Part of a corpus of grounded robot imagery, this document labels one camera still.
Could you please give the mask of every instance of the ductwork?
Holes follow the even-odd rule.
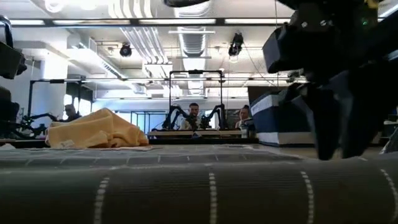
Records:
[[[189,17],[204,17],[207,15],[210,8],[211,1],[197,4],[194,6],[180,7],[174,9],[175,17],[178,18],[189,18]],[[204,31],[206,27],[178,27],[178,31]],[[186,70],[204,70],[205,59],[198,58],[206,56],[206,35],[204,34],[179,34],[180,47],[182,57],[188,57],[183,59],[183,65]],[[192,78],[196,78],[199,75],[190,75]],[[192,95],[202,95],[203,82],[201,81],[190,81],[188,82],[188,88],[191,89]]]
[[[152,18],[150,11],[150,0],[110,0],[108,12],[112,18]],[[163,64],[169,60],[160,44],[159,35],[156,28],[134,27],[120,28],[122,33],[130,41],[130,44],[139,52],[144,63]]]
[[[89,57],[90,60],[94,60],[94,58],[96,58],[98,65],[107,72],[120,79],[128,78],[128,76],[124,75],[117,66],[113,65],[112,62],[97,51],[97,43],[91,37],[79,35],[77,41],[71,41],[72,39],[76,39],[76,34],[72,35],[74,38],[68,38],[68,46],[72,47],[72,49],[68,49],[68,54],[71,58],[78,60],[80,59],[79,57]],[[120,80],[120,82],[131,88],[135,94],[146,94],[146,88],[144,86],[140,86],[137,83],[123,82],[122,80]]]

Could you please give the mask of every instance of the crumpled cloth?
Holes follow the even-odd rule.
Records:
[[[69,123],[51,123],[45,142],[50,147],[82,149],[149,144],[144,132],[107,108]]]

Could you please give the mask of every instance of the pipe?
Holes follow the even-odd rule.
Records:
[[[124,19],[124,18],[132,18],[131,12],[130,12],[130,0],[124,0],[124,4],[123,4],[123,10],[121,7],[121,1],[123,0],[116,0],[114,2],[114,10],[116,13],[116,16],[119,17],[120,19]],[[145,45],[147,42],[144,41],[144,39],[142,38],[142,36],[140,35],[140,33],[138,33],[136,28],[124,28],[125,30],[127,30],[128,33],[131,34],[131,36],[135,39],[136,44],[145,52],[145,54],[150,57],[150,62],[155,62],[156,58],[154,55],[151,55],[150,52],[150,48]]]
[[[109,4],[108,4],[108,13],[109,13],[109,16],[112,19],[117,19],[118,18],[118,16],[116,15],[115,8],[114,8],[116,1],[118,1],[118,0],[110,0]],[[130,41],[130,44],[133,45],[134,48],[138,51],[138,53],[142,57],[142,59],[145,62],[150,62],[151,61],[150,57],[148,57],[145,54],[145,52],[142,50],[142,48],[140,48],[138,46],[139,42],[137,41],[137,39],[135,37],[133,37],[125,28],[120,28],[120,30],[122,31],[124,36],[127,38],[127,40]]]
[[[140,0],[134,0],[134,7],[133,7],[133,13],[136,16],[136,18],[143,18],[144,16],[142,15],[141,12],[141,4],[140,4]],[[150,29],[143,27],[143,28],[138,28],[139,31],[141,32],[142,35],[145,35],[146,39],[149,40],[146,42],[146,44],[149,46],[149,49],[153,50],[152,53],[157,56],[157,59],[160,59],[160,63],[163,63],[163,57],[161,57],[161,53],[159,48],[157,48],[157,46],[155,45],[155,42],[153,40],[153,36],[152,36],[152,32],[150,31]]]
[[[144,0],[144,14],[146,16],[146,18],[153,18],[152,13],[150,11],[150,0]],[[160,40],[159,40],[159,35],[157,33],[157,29],[154,27],[150,27],[149,31],[152,34],[153,37],[153,41],[154,44],[156,45],[156,47],[159,49],[160,51],[160,56],[163,58],[163,62],[164,63],[168,63],[169,60],[164,52],[164,49],[162,47],[162,45],[160,44]]]
[[[175,8],[175,17],[203,17],[207,14],[210,9],[210,2],[204,2],[195,6]],[[205,27],[178,27],[178,31],[184,30],[206,30]],[[198,69],[203,70],[206,64],[205,59],[189,58],[189,57],[201,57],[206,55],[206,35],[204,34],[179,34],[181,54],[183,57],[183,65],[186,70]],[[196,88],[203,88],[203,82],[188,82],[190,93],[193,95],[202,94],[202,90],[193,90]]]

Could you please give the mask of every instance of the person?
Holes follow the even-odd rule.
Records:
[[[197,103],[191,103],[189,105],[189,115],[196,119],[197,128],[200,127],[200,119],[198,119],[199,105]],[[181,124],[181,130],[192,130],[191,124],[185,119]]]
[[[243,108],[239,112],[239,117],[241,118],[241,120],[235,124],[235,128],[239,128],[244,123],[244,121],[249,118],[249,106],[248,105],[243,106]]]
[[[68,116],[68,119],[61,120],[60,122],[71,122],[81,117],[79,112],[76,112],[76,109],[73,105],[65,105],[65,112]]]

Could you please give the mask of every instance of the black device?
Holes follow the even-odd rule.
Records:
[[[168,7],[187,7],[207,1],[209,0],[163,0],[163,3]]]
[[[229,46],[228,54],[229,56],[238,56],[242,51],[243,36],[241,33],[235,33],[232,39],[231,45]]]
[[[49,117],[52,121],[58,121],[58,119],[49,113],[38,114],[34,116],[23,116],[20,123],[16,123],[15,121],[11,121],[10,119],[0,119],[0,127],[2,132],[0,136],[2,138],[20,138],[20,139],[35,139],[37,136],[41,134],[45,134],[45,130],[47,127],[44,124],[40,124],[39,127],[33,128],[32,123],[39,119]]]
[[[209,128],[209,123],[214,114],[217,113],[218,115],[218,124],[220,126],[220,130],[224,130],[228,128],[228,124],[226,123],[226,116],[225,116],[225,105],[217,105],[214,107],[213,111],[208,116],[203,115],[200,121],[200,128],[206,129]]]
[[[11,22],[5,16],[0,15],[0,23],[4,24],[4,33],[6,43],[0,42],[0,76],[7,79],[14,79],[16,75],[20,75],[27,69],[25,65],[25,57],[18,50],[14,49],[14,41],[12,39]]]
[[[175,114],[174,120],[172,122],[170,122],[172,114],[176,110],[177,110],[177,112]],[[190,114],[187,114],[178,105],[172,105],[170,107],[170,110],[169,110],[169,113],[167,114],[166,120],[163,122],[162,128],[163,129],[168,129],[168,130],[173,129],[174,125],[175,125],[175,121],[177,120],[177,117],[180,116],[180,115],[182,115],[189,122],[189,124],[190,124],[190,126],[192,127],[193,130],[197,130],[198,129],[198,126],[197,126],[197,123],[196,123],[196,120],[197,120],[196,117],[194,117],[194,116],[192,116]]]
[[[4,24],[6,37],[6,43],[0,42],[0,76],[12,80],[27,67],[24,55],[14,49],[11,22],[5,16],[0,16],[0,22]],[[17,119],[19,104],[11,101],[11,92],[2,86],[0,86],[0,108],[0,136],[7,138],[10,132],[16,131],[13,124]]]
[[[130,43],[124,43],[119,53],[122,57],[130,57],[132,54]]]
[[[318,156],[360,156],[397,106],[398,12],[377,21],[379,1],[279,0],[295,10],[264,44],[269,73],[302,69],[308,83],[288,89],[303,109]]]

